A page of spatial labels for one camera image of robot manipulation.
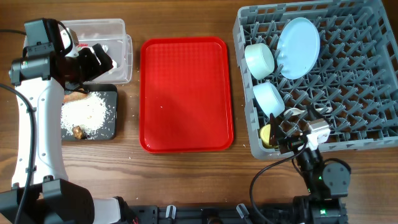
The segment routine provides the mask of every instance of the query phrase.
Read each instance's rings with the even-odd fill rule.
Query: brown object
[[[68,103],[68,102],[71,102],[71,101],[81,100],[81,99],[84,99],[86,97],[87,97],[87,94],[85,94],[85,93],[73,92],[73,93],[71,93],[69,95],[65,95],[63,97],[63,103]]]
[[[80,128],[80,126],[72,128],[72,132],[76,139],[83,139],[85,136],[85,132]]]
[[[252,178],[276,160],[260,161],[250,153],[232,28],[240,7],[284,2],[289,1],[2,0],[0,27],[24,30],[25,21],[41,17],[124,19],[126,32],[134,39],[134,65],[131,83],[118,85],[118,134],[112,141],[63,142],[69,181],[87,188],[94,198],[122,196],[129,205],[228,205],[234,208],[243,202],[250,206]],[[398,1],[384,1],[384,4],[397,34]],[[235,140],[229,149],[221,152],[152,155],[141,148],[138,139],[141,78],[136,58],[146,40],[187,36],[218,36],[228,45]],[[24,37],[17,34],[0,35],[0,74],[7,74],[12,60],[21,56],[23,41]],[[0,79],[2,83],[9,83],[7,75],[1,75]],[[7,106],[6,110],[0,110],[0,126],[4,128],[0,132],[0,192],[3,192],[10,190],[17,162],[18,106],[16,97],[6,92],[0,94],[0,103]],[[353,170],[349,196],[343,199],[350,224],[397,223],[398,148],[346,150],[324,153],[324,156],[342,159]],[[268,170],[254,186],[258,204],[292,202],[294,196],[307,194],[304,181],[291,162]],[[9,224],[9,221],[0,215],[0,223]]]

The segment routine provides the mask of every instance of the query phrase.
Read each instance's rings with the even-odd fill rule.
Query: red object
[[[141,48],[139,141],[150,153],[203,152],[233,141],[226,44],[151,39]]]

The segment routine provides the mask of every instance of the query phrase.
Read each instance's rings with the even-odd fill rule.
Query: yellow lid
[[[260,129],[260,138],[262,140],[262,143],[264,144],[264,147],[266,147],[266,148],[273,148],[269,144],[269,135],[270,134],[271,134],[271,125],[270,124],[267,124]]]

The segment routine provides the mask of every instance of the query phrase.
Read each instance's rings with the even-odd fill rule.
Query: gray dish rack
[[[314,68],[302,78],[288,80],[282,66],[263,80],[250,74],[244,48],[265,43],[276,58],[283,28],[297,17],[305,17],[317,27],[321,49]],[[259,130],[269,122],[253,93],[253,86],[271,82],[279,90],[285,108],[305,110],[331,106],[323,113],[331,125],[331,135],[320,150],[375,149],[398,146],[398,52],[386,10],[381,0],[324,0],[242,7],[233,27],[236,60],[240,67],[245,115],[251,152],[258,159],[287,157],[278,149],[267,149]],[[309,117],[277,118],[288,136],[301,132]]]

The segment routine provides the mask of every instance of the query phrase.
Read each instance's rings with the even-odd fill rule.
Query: wooden table
[[[118,85],[118,135],[112,141],[64,142],[63,158],[69,180],[90,190],[94,197],[122,196],[130,205],[230,205],[249,203],[249,184],[264,166],[250,153],[244,118],[243,87],[234,54],[232,28],[242,6],[284,0],[160,1],[102,0],[57,1],[2,0],[0,28],[24,30],[24,22],[48,17],[58,20],[121,18],[133,39],[134,71],[129,84]],[[394,2],[386,2],[392,26],[397,30]],[[139,49],[156,37],[215,35],[229,48],[235,139],[222,152],[151,155],[138,141]],[[7,71],[20,57],[23,36],[0,34],[0,82],[10,83]],[[0,93],[0,192],[11,186],[18,148],[16,97]],[[352,168],[347,203],[350,223],[398,223],[398,151],[326,153]],[[307,190],[291,163],[271,169],[255,186],[258,202],[290,202]],[[0,218],[0,223],[8,223]]]

